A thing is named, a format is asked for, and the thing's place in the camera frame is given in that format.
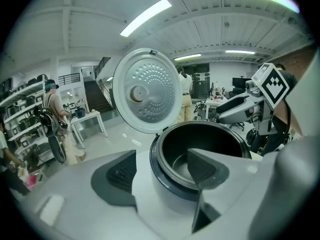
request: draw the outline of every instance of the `hair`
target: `hair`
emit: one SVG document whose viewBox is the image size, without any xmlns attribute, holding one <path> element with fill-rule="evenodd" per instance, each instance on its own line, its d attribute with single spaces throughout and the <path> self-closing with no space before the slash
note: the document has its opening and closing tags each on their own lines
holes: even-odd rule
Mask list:
<svg viewBox="0 0 320 240">
<path fill-rule="evenodd" d="M 181 75 L 184 78 L 187 78 L 187 74 L 185 73 L 185 69 L 184 69 L 183 66 L 178 65 L 178 66 L 175 66 L 175 68 L 176 68 L 176 70 L 178 71 L 179 74 L 181 73 Z"/>
<path fill-rule="evenodd" d="M 275 67 L 276 67 L 276 68 L 280 68 L 280 69 L 282 69 L 282 70 L 286 71 L 285 66 L 284 66 L 284 65 L 282 65 L 282 64 L 277 64 L 277 65 L 275 65 Z"/>
</svg>

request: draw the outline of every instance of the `floor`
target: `floor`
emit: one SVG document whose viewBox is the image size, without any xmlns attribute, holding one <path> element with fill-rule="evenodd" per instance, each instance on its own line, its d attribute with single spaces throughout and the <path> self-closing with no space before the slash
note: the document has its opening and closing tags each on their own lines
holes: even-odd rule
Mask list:
<svg viewBox="0 0 320 240">
<path fill-rule="evenodd" d="M 117 111 L 109 112 L 107 112 L 107 115 L 104 115 L 104 119 L 106 120 L 103 122 L 108 138 L 100 132 L 98 121 L 95 118 L 79 126 L 79 130 L 84 138 L 85 161 L 126 150 L 136 150 L 136 153 L 139 154 L 150 149 L 152 141 L 155 138 L 154 134 L 137 131 L 130 127 L 121 116 L 119 116 Z M 247 132 L 252 128 L 252 124 L 245 122 L 244 131 L 242 131 L 239 126 L 233 126 L 232 130 L 245 140 Z M 47 162 L 45 174 L 47 177 L 50 177 L 64 167 L 65 165 L 61 165 L 53 159 Z"/>
</svg>

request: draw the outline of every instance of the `person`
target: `person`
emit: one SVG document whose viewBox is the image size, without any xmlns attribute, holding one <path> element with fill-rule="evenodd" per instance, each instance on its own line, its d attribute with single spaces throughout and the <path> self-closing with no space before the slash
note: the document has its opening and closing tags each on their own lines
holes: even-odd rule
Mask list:
<svg viewBox="0 0 320 240">
<path fill-rule="evenodd" d="M 24 185 L 23 181 L 19 179 L 16 171 L 16 167 L 20 166 L 24 168 L 26 165 L 21 159 L 16 158 L 10 152 L 4 132 L 4 122 L 0 120 L 0 175 L 5 179 L 5 182 L 10 189 L 19 192 L 23 196 L 26 196 L 30 191 Z M 13 161 L 16 167 L 8 164 L 7 161 Z"/>
<path fill-rule="evenodd" d="M 291 90 L 296 86 L 297 79 L 292 73 L 287 72 L 286 68 L 282 64 L 276 64 L 275 67 L 279 70 L 280 74 L 283 76 L 284 80 L 289 85 L 289 91 L 286 94 L 286 96 L 287 96 L 291 92 Z M 272 123 L 273 123 L 274 128 L 276 129 L 277 133 L 268 135 L 266 144 L 260 154 L 261 156 L 264 156 L 265 154 L 267 154 L 269 152 L 275 151 L 276 148 L 279 147 L 280 144 L 282 144 L 284 142 L 284 139 L 286 137 L 284 133 L 286 132 L 287 124 L 285 122 L 283 122 L 283 120 L 281 120 L 278 117 L 277 113 L 274 114 L 274 116 L 272 118 Z M 254 139 L 252 146 L 250 148 L 250 150 L 252 152 L 254 152 L 254 153 L 258 152 L 259 147 L 261 146 L 261 143 L 263 141 L 263 138 L 264 138 L 263 136 L 260 136 L 259 134 L 257 134 L 257 136 Z"/>
<path fill-rule="evenodd" d="M 192 78 L 185 73 L 185 69 L 178 65 L 175 67 L 179 73 L 179 78 L 182 86 L 182 106 L 178 116 L 178 123 L 192 120 L 192 101 L 190 92 L 192 91 Z"/>
<path fill-rule="evenodd" d="M 66 155 L 66 165 L 75 165 L 78 163 L 78 159 L 83 161 L 86 157 L 86 153 L 82 150 L 76 148 L 74 142 L 72 141 L 72 131 L 68 120 L 65 117 L 69 116 L 69 113 L 64 110 L 59 96 L 56 94 L 59 85 L 55 83 L 53 79 L 49 79 L 45 84 L 45 95 L 43 99 L 43 104 L 46 108 L 49 108 L 52 116 L 58 121 L 68 124 L 67 129 L 59 130 L 62 135 L 62 145 L 65 150 Z"/>
</svg>

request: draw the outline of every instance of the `ceiling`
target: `ceiling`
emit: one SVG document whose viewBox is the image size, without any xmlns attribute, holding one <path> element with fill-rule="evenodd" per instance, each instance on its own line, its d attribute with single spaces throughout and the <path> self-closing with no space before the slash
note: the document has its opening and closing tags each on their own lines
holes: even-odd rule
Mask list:
<svg viewBox="0 0 320 240">
<path fill-rule="evenodd" d="M 201 53 L 181 64 L 259 64 L 313 42 L 301 16 L 268 0 L 168 0 L 172 7 L 129 37 L 122 30 L 160 0 L 34 0 L 17 21 L 4 52 L 12 73 L 58 56 L 96 60 L 142 47 L 170 59 Z M 256 54 L 225 53 L 247 50 Z"/>
</svg>

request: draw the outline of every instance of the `computer monitor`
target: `computer monitor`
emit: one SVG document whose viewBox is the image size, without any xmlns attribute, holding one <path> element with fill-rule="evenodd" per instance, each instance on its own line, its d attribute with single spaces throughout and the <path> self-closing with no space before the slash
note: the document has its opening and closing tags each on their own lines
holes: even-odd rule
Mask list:
<svg viewBox="0 0 320 240">
<path fill-rule="evenodd" d="M 232 85 L 236 88 L 245 89 L 246 88 L 246 81 L 251 80 L 251 78 L 238 78 L 233 77 L 232 78 Z"/>
</svg>

